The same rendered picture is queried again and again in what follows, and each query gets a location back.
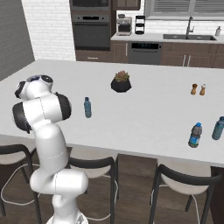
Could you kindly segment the small blue plastic bottle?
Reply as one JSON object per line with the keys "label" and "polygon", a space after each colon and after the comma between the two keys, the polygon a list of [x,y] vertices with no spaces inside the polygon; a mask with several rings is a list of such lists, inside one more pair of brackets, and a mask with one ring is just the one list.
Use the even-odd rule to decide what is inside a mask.
{"label": "small blue plastic bottle", "polygon": [[91,102],[88,97],[85,97],[84,109],[86,118],[90,118],[92,116],[92,110],[91,110]]}

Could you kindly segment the potted succulent in black pot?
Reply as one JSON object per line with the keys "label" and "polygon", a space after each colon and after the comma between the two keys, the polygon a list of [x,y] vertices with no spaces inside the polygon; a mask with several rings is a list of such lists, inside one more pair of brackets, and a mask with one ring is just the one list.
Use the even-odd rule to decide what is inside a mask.
{"label": "potted succulent in black pot", "polygon": [[110,84],[117,93],[125,93],[131,89],[130,76],[124,70],[118,72]]}

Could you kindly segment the black stool with beige seat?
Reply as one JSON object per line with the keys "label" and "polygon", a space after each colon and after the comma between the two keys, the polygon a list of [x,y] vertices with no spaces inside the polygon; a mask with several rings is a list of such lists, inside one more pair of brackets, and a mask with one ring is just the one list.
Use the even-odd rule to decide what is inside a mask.
{"label": "black stool with beige seat", "polygon": [[83,171],[89,179],[110,178],[110,224],[115,224],[115,204],[119,199],[118,154],[90,146],[74,146],[69,155],[71,169]]}
{"label": "black stool with beige seat", "polygon": [[159,158],[155,170],[152,191],[150,195],[150,219],[149,224],[155,224],[155,212],[158,200],[158,191],[161,186],[167,186],[176,193],[188,196],[185,211],[188,212],[195,196],[206,193],[206,202],[202,216],[196,210],[198,224],[206,224],[207,214],[214,193],[214,187],[221,181],[220,173],[211,173],[211,166],[207,164],[193,164],[179,162],[174,159]]}
{"label": "black stool with beige seat", "polygon": [[3,186],[0,186],[0,209],[3,216],[6,215],[4,204],[11,204],[11,201],[7,201],[3,197],[4,188],[8,185],[18,170],[22,171],[25,182],[27,184],[30,183],[30,180],[25,173],[25,166],[28,167],[29,173],[32,174],[32,156],[35,151],[35,143],[31,139],[0,135],[0,165],[19,165],[19,167],[11,174],[6,183]]}

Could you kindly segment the black dishwasher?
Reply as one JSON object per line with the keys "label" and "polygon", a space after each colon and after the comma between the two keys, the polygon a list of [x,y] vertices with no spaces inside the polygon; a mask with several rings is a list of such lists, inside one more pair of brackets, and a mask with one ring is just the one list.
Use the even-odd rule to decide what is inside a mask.
{"label": "black dishwasher", "polygon": [[158,42],[131,42],[128,62],[140,65],[159,65],[162,44]]}

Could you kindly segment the dark bottle with blue label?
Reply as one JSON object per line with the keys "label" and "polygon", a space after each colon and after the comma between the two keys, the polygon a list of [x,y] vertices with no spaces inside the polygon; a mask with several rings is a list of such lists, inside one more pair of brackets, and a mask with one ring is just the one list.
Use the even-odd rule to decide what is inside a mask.
{"label": "dark bottle with blue label", "polygon": [[200,122],[197,122],[192,127],[192,132],[188,141],[188,145],[192,148],[197,148],[200,142],[201,134],[202,134],[202,126]]}

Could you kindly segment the black tiered stand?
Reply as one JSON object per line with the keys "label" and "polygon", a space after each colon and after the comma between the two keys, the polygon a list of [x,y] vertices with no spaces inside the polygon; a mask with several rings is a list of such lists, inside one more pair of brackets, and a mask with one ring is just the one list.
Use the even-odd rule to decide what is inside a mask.
{"label": "black tiered stand", "polygon": [[136,16],[135,34],[137,35],[144,34],[144,28],[145,28],[145,16]]}

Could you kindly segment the brown base cupboards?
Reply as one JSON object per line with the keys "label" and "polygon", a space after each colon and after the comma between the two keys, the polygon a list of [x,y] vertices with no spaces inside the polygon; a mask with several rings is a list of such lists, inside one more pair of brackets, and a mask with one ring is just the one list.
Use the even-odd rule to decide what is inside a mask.
{"label": "brown base cupboards", "polygon": [[[76,50],[77,61],[129,64],[128,41],[111,41],[109,51]],[[160,64],[174,67],[224,69],[224,44],[162,42]]]}

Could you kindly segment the teal plastic bottle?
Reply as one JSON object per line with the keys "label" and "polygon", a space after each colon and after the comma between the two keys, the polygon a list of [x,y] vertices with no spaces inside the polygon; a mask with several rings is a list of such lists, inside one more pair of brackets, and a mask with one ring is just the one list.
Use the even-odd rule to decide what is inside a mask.
{"label": "teal plastic bottle", "polygon": [[219,121],[214,126],[212,139],[219,140],[221,138],[223,130],[224,130],[224,116],[221,116]]}

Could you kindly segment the dark sink basin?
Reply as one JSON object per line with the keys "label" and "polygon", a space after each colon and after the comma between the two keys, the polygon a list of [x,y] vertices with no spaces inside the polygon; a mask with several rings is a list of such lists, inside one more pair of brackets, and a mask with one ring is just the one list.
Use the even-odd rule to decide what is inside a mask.
{"label": "dark sink basin", "polygon": [[184,34],[163,34],[164,39],[181,39],[181,40],[217,40],[211,35],[184,35]]}

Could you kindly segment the black microwave oven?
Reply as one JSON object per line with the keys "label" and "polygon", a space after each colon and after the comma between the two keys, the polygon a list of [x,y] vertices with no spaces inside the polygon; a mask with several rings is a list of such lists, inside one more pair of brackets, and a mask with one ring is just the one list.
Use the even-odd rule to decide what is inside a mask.
{"label": "black microwave oven", "polygon": [[70,0],[75,11],[107,11],[109,0]]}

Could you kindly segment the silver tap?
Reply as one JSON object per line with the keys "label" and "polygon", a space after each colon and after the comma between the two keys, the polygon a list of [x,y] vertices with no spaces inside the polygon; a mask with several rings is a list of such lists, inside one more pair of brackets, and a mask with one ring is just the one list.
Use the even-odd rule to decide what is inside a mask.
{"label": "silver tap", "polygon": [[188,19],[188,25],[186,27],[186,33],[185,33],[185,37],[188,39],[188,36],[189,36],[189,33],[190,32],[193,32],[194,30],[194,27],[192,28],[191,27],[191,22],[193,21],[193,17],[190,16],[189,19]]}

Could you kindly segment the window with grey blinds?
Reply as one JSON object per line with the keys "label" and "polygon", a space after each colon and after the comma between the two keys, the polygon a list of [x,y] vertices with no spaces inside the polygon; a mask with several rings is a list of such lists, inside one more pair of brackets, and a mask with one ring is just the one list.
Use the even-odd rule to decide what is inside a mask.
{"label": "window with grey blinds", "polygon": [[144,15],[148,20],[224,21],[224,0],[145,0]]}

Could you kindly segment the black wall oven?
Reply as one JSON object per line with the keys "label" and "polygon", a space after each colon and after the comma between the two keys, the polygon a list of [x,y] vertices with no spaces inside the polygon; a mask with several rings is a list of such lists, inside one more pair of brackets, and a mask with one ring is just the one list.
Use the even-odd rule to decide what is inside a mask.
{"label": "black wall oven", "polygon": [[73,37],[77,50],[108,51],[110,49],[109,15],[74,14]]}

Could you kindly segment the brown wall cupboard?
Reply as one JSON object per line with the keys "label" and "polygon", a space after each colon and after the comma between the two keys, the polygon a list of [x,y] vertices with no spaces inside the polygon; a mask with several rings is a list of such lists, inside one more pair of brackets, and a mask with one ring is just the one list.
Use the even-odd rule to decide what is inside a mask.
{"label": "brown wall cupboard", "polygon": [[141,0],[113,0],[113,9],[116,11],[138,11]]}

